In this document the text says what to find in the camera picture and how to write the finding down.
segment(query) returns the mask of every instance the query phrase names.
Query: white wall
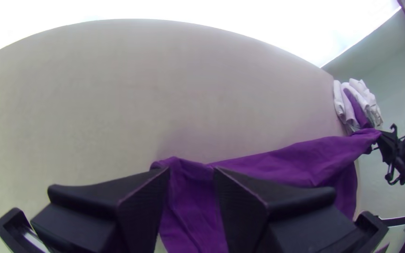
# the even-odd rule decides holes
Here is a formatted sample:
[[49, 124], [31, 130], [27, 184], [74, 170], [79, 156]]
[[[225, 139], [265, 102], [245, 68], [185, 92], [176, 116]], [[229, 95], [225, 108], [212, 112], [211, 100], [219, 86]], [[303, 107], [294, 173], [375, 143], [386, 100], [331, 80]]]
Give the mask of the white wall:
[[[389, 20], [384, 30], [376, 31], [353, 47], [350, 57], [337, 59], [337, 64], [326, 66], [334, 78], [346, 81], [349, 77], [363, 79], [381, 108], [384, 119], [384, 130], [390, 131], [390, 125], [398, 126], [399, 135], [405, 134], [405, 17], [400, 13]], [[396, 36], [398, 42], [388, 40]], [[364, 62], [367, 68], [357, 66]], [[379, 151], [371, 155], [362, 155], [360, 165], [360, 207], [383, 218], [405, 216], [405, 186], [389, 186], [384, 179], [387, 165], [382, 162]], [[387, 252], [399, 252], [405, 241], [403, 227], [392, 228], [382, 242], [390, 242]]]
[[[384, 129], [389, 129], [395, 123], [400, 134], [405, 134], [405, 45], [364, 75], [363, 80], [378, 99], [385, 121]], [[382, 163], [380, 154], [375, 152], [361, 156], [359, 164], [362, 207], [385, 218], [404, 216], [405, 186], [389, 186], [383, 179], [387, 166]], [[395, 233], [394, 239], [404, 236], [402, 233], [399, 235], [401, 237], [398, 238]], [[394, 252], [399, 250], [392, 244], [390, 246]]]

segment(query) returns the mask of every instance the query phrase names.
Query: lavender fabric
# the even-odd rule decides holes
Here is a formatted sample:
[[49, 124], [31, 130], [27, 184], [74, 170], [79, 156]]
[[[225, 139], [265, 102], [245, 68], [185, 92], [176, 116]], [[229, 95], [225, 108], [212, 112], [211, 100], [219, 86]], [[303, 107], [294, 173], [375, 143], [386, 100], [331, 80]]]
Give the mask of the lavender fabric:
[[348, 137], [324, 137], [211, 164], [177, 157], [153, 163], [151, 169], [171, 169], [159, 228], [166, 249], [170, 253], [228, 253], [212, 183], [217, 166], [292, 186], [332, 186], [337, 191], [336, 207], [352, 219], [357, 190], [353, 162], [379, 135], [379, 131], [369, 128]]
[[349, 102], [351, 102], [352, 109], [354, 110], [354, 116], [356, 117], [357, 123], [359, 124], [360, 128], [373, 128], [354, 95], [348, 89], [343, 89], [343, 92], [345, 93]]

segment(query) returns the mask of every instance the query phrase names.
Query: bright light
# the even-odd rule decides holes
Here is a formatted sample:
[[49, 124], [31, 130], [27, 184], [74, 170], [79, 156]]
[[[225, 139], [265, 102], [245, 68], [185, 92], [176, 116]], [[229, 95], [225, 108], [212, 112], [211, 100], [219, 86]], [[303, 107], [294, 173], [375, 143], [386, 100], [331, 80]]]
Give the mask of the bright light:
[[0, 0], [0, 48], [63, 25], [148, 18], [240, 33], [320, 67], [399, 9], [396, 0]]

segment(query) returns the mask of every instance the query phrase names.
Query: purple cloth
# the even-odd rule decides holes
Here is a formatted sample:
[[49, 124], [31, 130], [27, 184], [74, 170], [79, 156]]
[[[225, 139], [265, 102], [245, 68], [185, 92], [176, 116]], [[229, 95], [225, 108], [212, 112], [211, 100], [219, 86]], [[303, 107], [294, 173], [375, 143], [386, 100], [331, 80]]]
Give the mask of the purple cloth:
[[359, 124], [360, 128], [373, 128], [354, 95], [348, 89], [343, 89], [343, 92], [345, 93], [349, 102], [351, 102], [352, 109], [354, 110], [354, 116], [356, 117], [357, 123]]
[[211, 164], [177, 157], [153, 163], [152, 169], [171, 169], [159, 228], [166, 249], [171, 253], [228, 253], [212, 183], [216, 166], [292, 186], [332, 186], [337, 191], [336, 207], [352, 219], [357, 190], [353, 162], [379, 135], [379, 131], [369, 128], [349, 137], [324, 137]]

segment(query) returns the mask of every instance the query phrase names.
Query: folded white fabric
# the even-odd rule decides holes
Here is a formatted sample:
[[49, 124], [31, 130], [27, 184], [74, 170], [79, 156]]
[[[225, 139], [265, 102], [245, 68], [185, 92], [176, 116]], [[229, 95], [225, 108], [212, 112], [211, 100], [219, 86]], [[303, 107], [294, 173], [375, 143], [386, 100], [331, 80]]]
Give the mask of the folded white fabric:
[[344, 92], [345, 89], [348, 89], [364, 111], [370, 123], [374, 127], [382, 125], [381, 110], [376, 103], [376, 97], [370, 92], [362, 80], [350, 79], [349, 83], [340, 83], [335, 80], [333, 88], [335, 111], [343, 124], [349, 126], [353, 131], [360, 129], [354, 115], [353, 106]]
[[360, 99], [354, 95], [357, 102], [359, 102], [360, 106], [362, 107], [362, 110], [364, 110], [368, 119], [371, 121], [371, 124], [373, 124], [374, 127], [380, 127], [383, 123], [381, 109], [377, 105], [374, 94], [370, 92], [363, 80], [358, 81], [351, 78], [349, 80], [349, 85], [358, 92], [360, 97], [363, 98], [362, 102], [364, 102], [361, 104]]

